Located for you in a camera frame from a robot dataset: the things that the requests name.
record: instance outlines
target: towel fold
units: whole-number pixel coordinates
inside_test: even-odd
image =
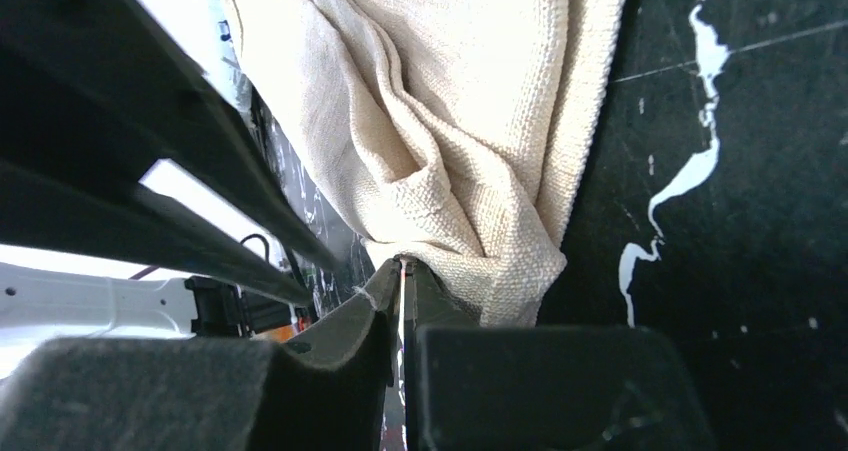
[[[376,266],[426,262],[482,325],[532,325],[623,0],[222,0],[236,55]]]

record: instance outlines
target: white cloth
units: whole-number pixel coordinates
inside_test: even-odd
[[[532,325],[623,0],[222,0],[239,63],[376,266]]]

